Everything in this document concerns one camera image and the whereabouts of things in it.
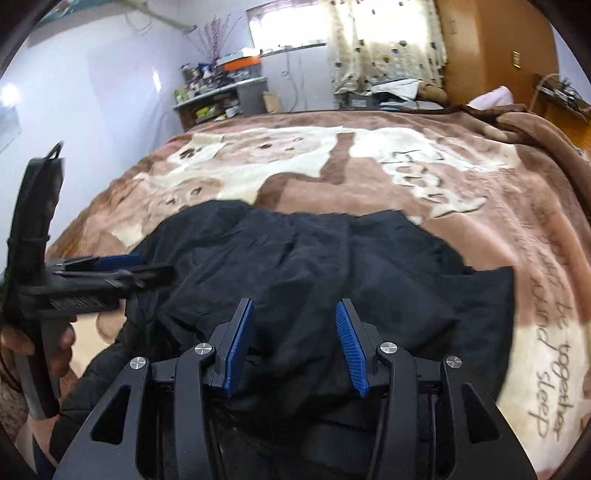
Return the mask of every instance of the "black clothing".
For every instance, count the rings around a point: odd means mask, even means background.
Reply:
[[[177,269],[169,288],[128,301],[116,342],[66,398],[51,439],[61,458],[126,362],[179,356],[255,306],[255,341],[235,396],[216,406],[230,480],[358,478],[375,403],[353,394],[335,326],[348,297],[359,317],[415,356],[462,358],[493,398],[514,315],[510,267],[478,272],[401,212],[284,215],[210,201],[165,220],[135,250]]]

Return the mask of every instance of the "patterned curtain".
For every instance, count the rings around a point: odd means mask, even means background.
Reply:
[[[386,79],[441,86],[447,62],[434,0],[319,0],[329,22],[327,46],[335,94]]]

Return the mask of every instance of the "decorative branch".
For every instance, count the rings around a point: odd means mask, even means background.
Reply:
[[[229,31],[228,25],[230,22],[230,15],[226,17],[224,22],[222,22],[217,16],[214,16],[211,22],[196,29],[197,37],[201,45],[194,44],[194,46],[205,56],[209,63],[214,63],[220,58],[222,48],[241,19],[242,15],[234,22]]]

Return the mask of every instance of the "window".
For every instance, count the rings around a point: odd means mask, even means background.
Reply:
[[[255,48],[263,53],[324,44],[326,16],[317,0],[279,0],[248,10]]]

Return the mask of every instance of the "metal screw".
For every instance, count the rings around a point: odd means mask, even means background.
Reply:
[[[207,355],[213,347],[209,343],[200,343],[195,347],[195,353],[198,355]]]
[[[379,349],[384,353],[396,353],[398,347],[396,346],[396,343],[384,342],[379,346]]]
[[[139,370],[146,364],[146,359],[143,356],[135,357],[131,362],[129,362],[129,366],[134,370]]]
[[[445,363],[447,363],[452,368],[460,368],[462,366],[462,361],[455,355],[448,356],[445,360]]]

